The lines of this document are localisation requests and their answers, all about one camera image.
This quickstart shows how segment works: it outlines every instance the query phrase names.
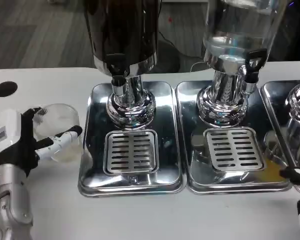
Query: water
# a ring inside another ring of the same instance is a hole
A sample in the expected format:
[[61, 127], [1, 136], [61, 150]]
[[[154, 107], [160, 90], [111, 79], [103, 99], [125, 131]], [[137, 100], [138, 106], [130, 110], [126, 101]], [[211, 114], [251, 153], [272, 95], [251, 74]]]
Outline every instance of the water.
[[209, 55], [206, 57], [217, 57], [212, 62], [214, 69], [235, 74], [244, 64], [247, 52], [270, 50], [276, 33], [273, 24], [278, 21], [274, 21], [276, 11], [269, 4], [268, 0], [209, 2], [203, 44]]

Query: plastic cup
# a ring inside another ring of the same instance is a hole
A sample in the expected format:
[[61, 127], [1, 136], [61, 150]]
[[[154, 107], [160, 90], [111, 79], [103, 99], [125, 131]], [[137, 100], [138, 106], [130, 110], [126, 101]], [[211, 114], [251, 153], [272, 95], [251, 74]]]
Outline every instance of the plastic cup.
[[[65, 132], [75, 125], [80, 126], [78, 112], [72, 106], [63, 103], [45, 106], [33, 117], [33, 132], [38, 141]], [[80, 160], [82, 149], [80, 135], [77, 141], [62, 148], [51, 158], [57, 162]]]

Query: gray carpet floor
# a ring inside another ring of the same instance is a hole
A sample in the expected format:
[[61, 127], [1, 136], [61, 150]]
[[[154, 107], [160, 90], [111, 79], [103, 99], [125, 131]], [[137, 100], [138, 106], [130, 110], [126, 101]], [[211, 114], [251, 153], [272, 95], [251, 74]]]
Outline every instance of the gray carpet floor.
[[[200, 62], [206, 11], [205, 3], [162, 5], [159, 30], [179, 51], [179, 72]], [[59, 67], [94, 67], [81, 0], [0, 0], [0, 69]]]

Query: white table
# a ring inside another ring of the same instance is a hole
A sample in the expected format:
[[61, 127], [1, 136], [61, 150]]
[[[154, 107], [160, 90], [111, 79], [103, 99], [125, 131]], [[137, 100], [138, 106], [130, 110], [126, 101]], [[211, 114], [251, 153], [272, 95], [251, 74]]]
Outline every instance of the white table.
[[[187, 80], [210, 80], [213, 70], [153, 74], [146, 81], [173, 87]], [[300, 79], [300, 62], [267, 63], [260, 86], [267, 81]], [[90, 68], [0, 70], [0, 83], [14, 81], [18, 90], [0, 98], [0, 111], [66, 103], [85, 124], [92, 88], [110, 78]], [[178, 194], [86, 198], [77, 189], [79, 159], [59, 164], [42, 161], [30, 173], [34, 240], [300, 240], [297, 201], [286, 192], [231, 195]]]

